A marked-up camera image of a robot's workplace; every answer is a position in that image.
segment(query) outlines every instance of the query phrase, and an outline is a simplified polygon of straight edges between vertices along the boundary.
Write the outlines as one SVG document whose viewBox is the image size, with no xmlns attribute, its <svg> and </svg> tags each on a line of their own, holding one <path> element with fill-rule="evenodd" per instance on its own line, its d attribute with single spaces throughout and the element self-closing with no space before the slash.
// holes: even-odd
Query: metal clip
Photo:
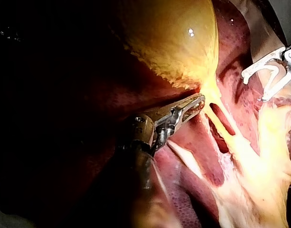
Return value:
<svg viewBox="0 0 291 228">
<path fill-rule="evenodd" d="M 281 80 L 279 80 L 272 88 L 272 82 L 278 75 L 279 68 L 273 65 L 266 65 L 270 61 L 276 61 L 277 63 L 283 65 L 286 70 L 286 75 Z M 243 83 L 247 85 L 250 77 L 254 75 L 257 71 L 262 69 L 269 69 L 272 71 L 268 83 L 264 87 L 263 97 L 260 99 L 261 101 L 267 102 L 291 81 L 291 48 L 286 49 L 285 47 L 281 47 L 264 56 L 263 58 L 249 66 L 247 69 L 243 70 L 241 73 Z"/>
</svg>

